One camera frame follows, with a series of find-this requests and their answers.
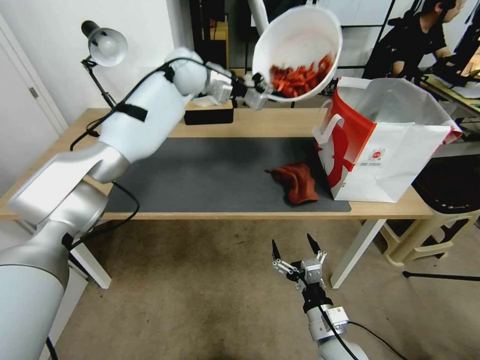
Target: black shirt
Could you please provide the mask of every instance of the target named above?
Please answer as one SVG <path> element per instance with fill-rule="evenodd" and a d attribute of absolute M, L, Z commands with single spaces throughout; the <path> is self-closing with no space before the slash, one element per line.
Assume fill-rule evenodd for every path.
<path fill-rule="evenodd" d="M 442 23 L 436 23 L 428 33 L 422 31 L 420 14 L 395 26 L 373 48 L 363 77 L 367 79 L 392 77 L 393 64 L 405 62 L 404 75 L 413 75 L 426 54 L 444 48 L 445 36 Z"/>

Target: white paper bag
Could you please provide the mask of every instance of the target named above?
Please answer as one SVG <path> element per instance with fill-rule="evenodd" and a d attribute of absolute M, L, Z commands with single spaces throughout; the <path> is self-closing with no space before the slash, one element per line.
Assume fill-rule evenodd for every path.
<path fill-rule="evenodd" d="M 395 203 L 442 143 L 461 130 L 404 79 L 340 78 L 312 131 L 335 200 Z"/>

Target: lamp shade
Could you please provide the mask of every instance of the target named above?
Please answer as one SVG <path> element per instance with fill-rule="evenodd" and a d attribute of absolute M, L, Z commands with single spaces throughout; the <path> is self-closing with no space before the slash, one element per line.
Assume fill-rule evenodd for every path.
<path fill-rule="evenodd" d="M 115 66 L 127 54 L 129 48 L 127 39 L 120 32 L 107 27 L 99 27 L 90 20 L 82 23 L 81 31 L 88 38 L 90 56 L 98 65 Z"/>

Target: white lamp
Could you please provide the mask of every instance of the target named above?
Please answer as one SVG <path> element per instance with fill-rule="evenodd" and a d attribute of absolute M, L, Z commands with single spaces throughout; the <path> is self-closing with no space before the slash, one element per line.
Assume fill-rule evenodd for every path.
<path fill-rule="evenodd" d="M 129 48 L 127 39 L 120 32 L 99 27 L 87 20 L 81 25 L 81 31 L 88 38 L 90 56 L 98 65 L 112 67 L 119 64 Z"/>
<path fill-rule="evenodd" d="M 91 20 L 81 24 L 81 32 L 88 38 L 90 55 L 81 61 L 100 90 L 106 103 L 113 108 L 116 104 L 113 97 L 104 90 L 95 77 L 93 68 L 96 65 L 112 67 L 118 65 L 127 54 L 127 39 L 120 32 L 107 27 L 99 27 Z"/>

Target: red cloth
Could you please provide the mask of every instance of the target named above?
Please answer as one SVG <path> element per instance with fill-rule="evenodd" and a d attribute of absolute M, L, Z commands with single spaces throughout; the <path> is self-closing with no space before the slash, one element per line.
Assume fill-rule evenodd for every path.
<path fill-rule="evenodd" d="M 310 175 L 310 169 L 302 162 L 265 170 L 272 174 L 275 181 L 281 183 L 288 190 L 288 201 L 301 204 L 307 201 L 318 201 L 315 192 L 315 180 Z"/>

